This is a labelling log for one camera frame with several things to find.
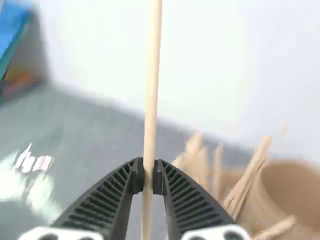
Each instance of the cardboard container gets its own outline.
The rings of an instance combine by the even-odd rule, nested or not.
[[[262,168],[236,219],[252,235],[294,215],[297,223],[276,240],[320,239],[320,173],[295,160]]]

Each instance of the screw hole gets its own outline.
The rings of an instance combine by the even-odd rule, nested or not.
[[[205,239],[200,236],[194,236],[194,237],[190,238],[189,240],[205,240]]]
[[[240,236],[238,233],[234,231],[228,231],[227,233],[225,233],[224,239],[225,240],[244,240],[242,236]]]
[[[58,236],[55,234],[47,234],[42,236],[39,240],[57,240]]]

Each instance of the wooden dowel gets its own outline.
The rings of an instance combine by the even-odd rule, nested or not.
[[[286,231],[289,231],[294,224],[296,223],[296,218],[294,216],[290,216],[281,222],[271,226],[270,228],[262,231],[258,235],[256,235],[253,240],[272,240],[274,237],[277,237]]]
[[[223,202],[224,196],[221,193],[222,188],[222,151],[223,146],[220,144],[214,151],[214,168],[213,168],[213,191],[215,200],[218,203]]]
[[[155,164],[158,81],[160,63],[160,42],[162,22],[162,0],[149,0],[148,66],[146,79],[146,100],[144,119],[143,167],[144,187],[142,192],[141,240],[151,239],[153,189],[152,172]]]

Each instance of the wooden stick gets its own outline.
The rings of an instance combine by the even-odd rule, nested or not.
[[[271,144],[271,137],[265,137],[263,139],[262,144],[257,148],[254,155],[251,158],[251,161],[242,176],[242,178],[236,183],[233,189],[231,189],[230,193],[227,195],[223,205],[226,208],[227,212],[233,216],[235,219],[238,216],[238,210],[242,207],[244,199],[250,189],[251,178],[256,175],[257,170],[261,166],[261,164],[266,159],[267,150]]]
[[[220,144],[216,147],[214,151],[214,168],[213,168],[213,191],[215,200],[218,203],[221,203],[224,199],[224,196],[221,195],[222,188],[222,151],[223,146]]]
[[[141,240],[151,239],[153,189],[152,172],[156,155],[158,81],[161,44],[162,0],[149,0],[150,28],[148,66],[146,79],[146,106],[144,120],[143,167],[144,186],[142,192]]]
[[[290,216],[281,222],[271,226],[267,230],[262,231],[258,235],[256,235],[253,240],[271,240],[274,237],[285,233],[290,230],[294,224],[296,223],[296,218],[294,216]]]

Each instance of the bundle of wooden sticks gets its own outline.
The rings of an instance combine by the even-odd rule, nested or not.
[[[254,240],[273,240],[273,239],[314,239],[320,236],[319,213],[317,203],[320,200],[320,194],[311,199],[314,209],[310,207],[310,212],[302,207],[300,212],[292,212],[286,210],[285,214],[276,209],[272,198],[270,199],[266,194],[268,189],[264,186],[261,179],[265,178],[262,175],[263,170],[270,172],[272,167],[274,169],[288,169],[283,172],[284,177],[289,177],[288,172],[293,173],[296,169],[296,174],[305,174],[314,176],[306,179],[301,176],[307,184],[320,184],[320,175],[318,172],[313,172],[303,164],[291,161],[284,163],[273,163],[268,160],[267,151],[271,144],[271,137],[264,137],[262,143],[255,150],[247,168],[232,167],[224,169],[222,166],[222,145],[218,145],[214,151],[213,163],[208,161],[208,149],[202,145],[202,137],[200,134],[192,136],[186,144],[185,152],[179,155],[172,164],[184,171],[205,190],[212,194],[212,196],[225,208],[225,210],[233,217],[233,219],[242,225],[251,235]],[[297,216],[302,223],[297,223]],[[311,218],[313,222],[312,229],[306,227],[305,224]]]

